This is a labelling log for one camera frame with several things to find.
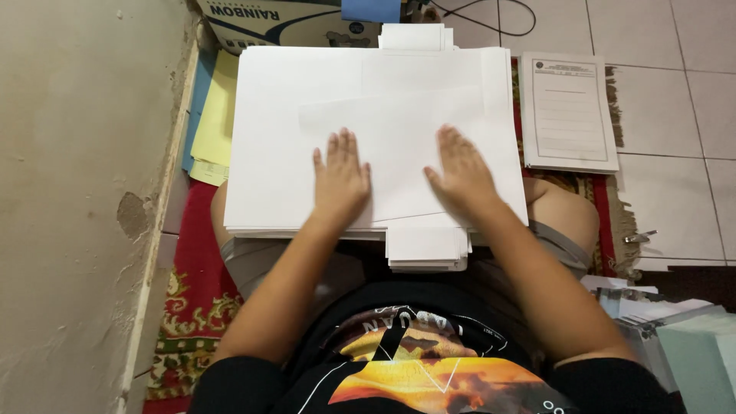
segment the yellow paper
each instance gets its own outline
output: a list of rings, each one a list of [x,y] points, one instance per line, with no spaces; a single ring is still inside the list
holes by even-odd
[[[227,180],[229,174],[230,168],[226,166],[194,160],[189,177],[219,187]]]
[[[202,118],[199,120],[197,133],[194,134],[192,157],[212,164],[230,166],[237,80],[238,57],[220,50],[202,109]]]

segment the right hand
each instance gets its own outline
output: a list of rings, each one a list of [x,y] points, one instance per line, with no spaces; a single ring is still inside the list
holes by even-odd
[[[436,137],[444,177],[430,166],[424,167],[424,173],[440,200],[471,222],[499,203],[503,205],[491,172],[475,145],[448,124],[437,130]]]

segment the beige wall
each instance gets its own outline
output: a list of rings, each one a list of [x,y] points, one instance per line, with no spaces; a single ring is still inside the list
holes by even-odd
[[[0,413],[116,408],[191,22],[0,1]]]

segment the black cable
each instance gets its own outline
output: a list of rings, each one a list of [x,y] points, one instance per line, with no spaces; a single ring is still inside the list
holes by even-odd
[[[527,10],[529,10],[529,12],[531,13],[531,17],[534,19],[534,23],[531,24],[531,29],[529,29],[528,31],[526,31],[524,33],[521,33],[521,34],[504,32],[501,29],[496,29],[495,27],[491,27],[491,26],[489,26],[489,25],[487,25],[485,23],[481,23],[480,21],[473,20],[473,19],[471,19],[469,17],[466,17],[466,16],[460,15],[458,13],[455,13],[458,10],[462,10],[465,7],[472,6],[475,3],[479,3],[480,1],[485,1],[485,0],[471,1],[470,3],[464,5],[463,7],[458,7],[456,9],[454,9],[454,10],[445,9],[444,7],[442,7],[439,4],[437,4],[434,0],[430,0],[430,1],[432,2],[432,4],[434,4],[435,6],[437,6],[440,10],[446,12],[444,15],[442,15],[442,17],[448,17],[449,15],[456,15],[459,18],[464,18],[467,21],[471,21],[471,22],[473,22],[475,24],[480,24],[483,27],[487,27],[487,28],[489,28],[491,30],[495,30],[496,32],[501,33],[502,35],[517,36],[517,37],[519,37],[519,36],[526,36],[529,33],[531,33],[531,31],[534,30],[534,28],[537,26],[537,15],[534,14],[534,10],[532,10],[531,7],[527,6],[526,4],[522,3],[520,0],[507,0],[507,1],[513,1],[514,3],[518,3],[518,4],[521,4],[522,6],[524,6]]]

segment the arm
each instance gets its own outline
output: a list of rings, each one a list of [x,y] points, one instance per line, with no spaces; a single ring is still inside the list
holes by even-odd
[[[213,362],[248,356],[281,364],[299,340],[330,254],[370,196],[369,166],[360,166],[355,135],[344,128],[330,136],[327,166],[314,150],[314,171],[312,214],[240,308]]]
[[[437,141],[444,177],[426,167],[427,178],[440,197],[484,235],[548,355],[560,364],[592,357],[633,360],[618,328],[594,297],[498,197],[473,144],[447,125],[438,131]]]

